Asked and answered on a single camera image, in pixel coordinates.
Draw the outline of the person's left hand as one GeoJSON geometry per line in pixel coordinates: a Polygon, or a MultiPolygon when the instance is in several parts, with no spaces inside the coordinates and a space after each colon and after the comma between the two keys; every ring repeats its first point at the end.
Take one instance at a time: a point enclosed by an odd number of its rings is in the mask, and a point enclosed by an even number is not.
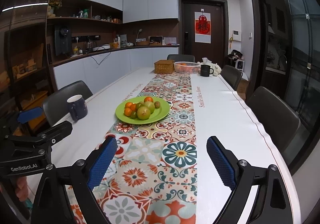
{"type": "Polygon", "coordinates": [[[24,202],[29,195],[28,184],[27,184],[27,177],[19,177],[16,181],[16,196],[21,202],[24,202]]]}

